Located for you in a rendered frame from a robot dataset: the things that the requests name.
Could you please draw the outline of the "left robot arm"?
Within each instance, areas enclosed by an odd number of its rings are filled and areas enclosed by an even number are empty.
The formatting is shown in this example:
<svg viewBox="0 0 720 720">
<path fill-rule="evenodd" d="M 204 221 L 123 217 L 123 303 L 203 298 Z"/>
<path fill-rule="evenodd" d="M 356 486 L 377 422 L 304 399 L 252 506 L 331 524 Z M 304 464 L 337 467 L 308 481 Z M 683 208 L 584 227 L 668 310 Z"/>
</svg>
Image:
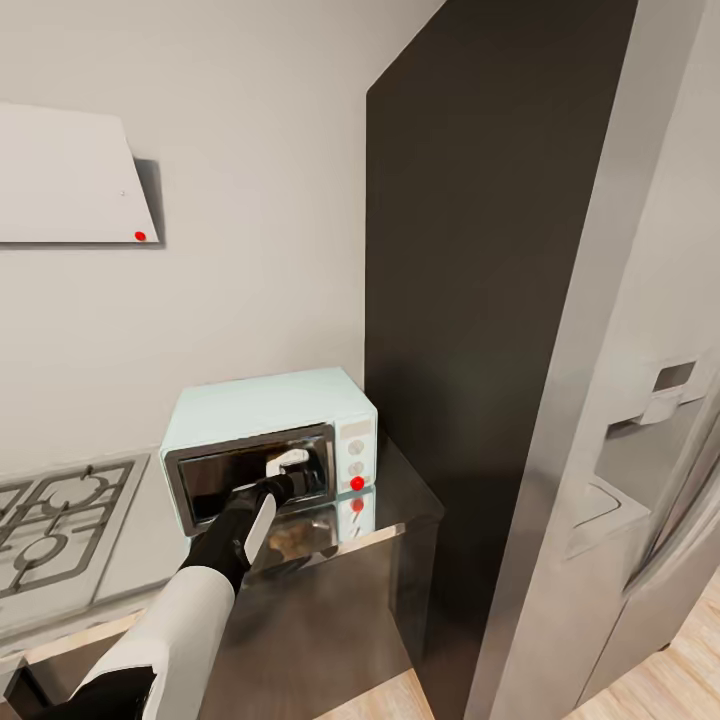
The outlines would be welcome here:
<svg viewBox="0 0 720 720">
<path fill-rule="evenodd" d="M 91 669 L 74 697 L 24 720 L 197 720 L 235 597 L 276 510 L 317 472 L 285 473 L 306 449 L 269 455 L 266 477 L 233 489 L 143 616 Z"/>
</svg>

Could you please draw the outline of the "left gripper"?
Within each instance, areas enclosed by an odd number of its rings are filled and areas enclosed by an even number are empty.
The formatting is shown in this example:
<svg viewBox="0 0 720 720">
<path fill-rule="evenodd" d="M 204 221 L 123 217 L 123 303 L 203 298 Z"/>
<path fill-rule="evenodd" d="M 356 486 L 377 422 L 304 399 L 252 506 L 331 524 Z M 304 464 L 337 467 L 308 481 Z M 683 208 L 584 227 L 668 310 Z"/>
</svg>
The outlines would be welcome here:
<svg viewBox="0 0 720 720">
<path fill-rule="evenodd" d="M 317 480 L 317 472 L 313 471 L 305 473 L 303 470 L 293 471 L 293 473 L 281 473 L 281 475 L 273 475 L 273 477 L 265 477 L 265 481 L 276 482 L 280 485 L 283 493 L 282 505 L 293 497 L 304 497 L 315 485 Z"/>
</svg>

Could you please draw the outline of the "microwave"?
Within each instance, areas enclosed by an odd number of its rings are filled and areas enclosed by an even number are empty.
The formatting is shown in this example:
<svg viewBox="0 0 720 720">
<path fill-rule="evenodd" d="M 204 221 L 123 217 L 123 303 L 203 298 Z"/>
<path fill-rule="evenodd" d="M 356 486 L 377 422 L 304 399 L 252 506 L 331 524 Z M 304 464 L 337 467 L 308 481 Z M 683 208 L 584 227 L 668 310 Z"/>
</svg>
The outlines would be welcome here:
<svg viewBox="0 0 720 720">
<path fill-rule="evenodd" d="M 284 515 L 376 481 L 378 409 L 342 367 L 195 385 L 180 392 L 159 459 L 180 527 L 199 535 L 237 487 L 266 477 L 269 455 L 306 449 L 285 473 L 317 472 Z"/>
</svg>

